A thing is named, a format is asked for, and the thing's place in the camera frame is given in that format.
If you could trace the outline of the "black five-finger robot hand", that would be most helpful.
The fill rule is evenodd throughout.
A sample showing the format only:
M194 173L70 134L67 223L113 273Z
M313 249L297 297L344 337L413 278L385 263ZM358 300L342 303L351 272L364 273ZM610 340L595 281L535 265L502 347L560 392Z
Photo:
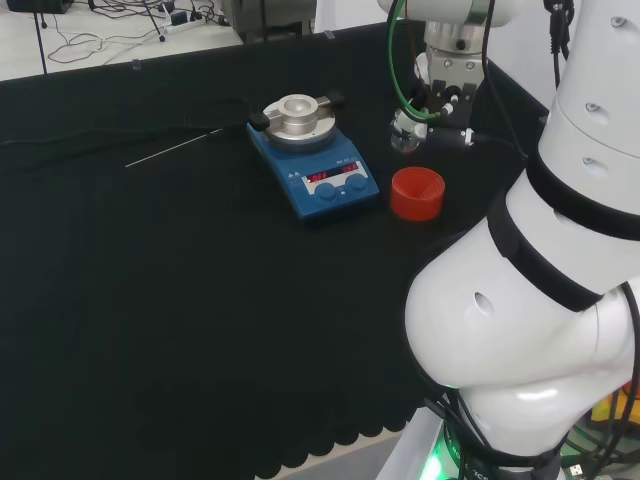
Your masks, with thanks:
M427 48L414 62L415 86L408 103L423 115L434 117L428 123L411 118L403 107L391 122L391 145L402 153L413 152L423 144L469 147L474 142L470 117L477 90L484 74L481 56L455 54Z

